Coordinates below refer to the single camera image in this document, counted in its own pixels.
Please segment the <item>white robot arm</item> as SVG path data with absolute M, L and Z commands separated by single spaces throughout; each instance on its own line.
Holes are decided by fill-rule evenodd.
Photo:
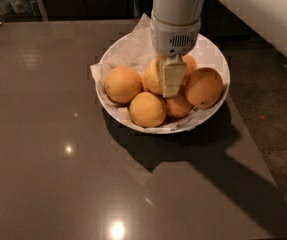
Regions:
M 233 16 L 287 58 L 287 0 L 216 0 Z M 153 0 L 151 39 L 160 64 L 161 95 L 178 93 L 186 64 L 182 57 L 195 47 L 206 0 Z

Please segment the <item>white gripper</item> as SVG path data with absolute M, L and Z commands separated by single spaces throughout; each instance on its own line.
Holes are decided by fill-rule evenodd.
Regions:
M 161 89 L 164 98 L 178 94 L 187 70 L 187 64 L 181 55 L 189 53 L 194 48 L 200 28 L 200 14 L 152 13 L 152 44 L 158 54 L 166 57 L 160 62 Z

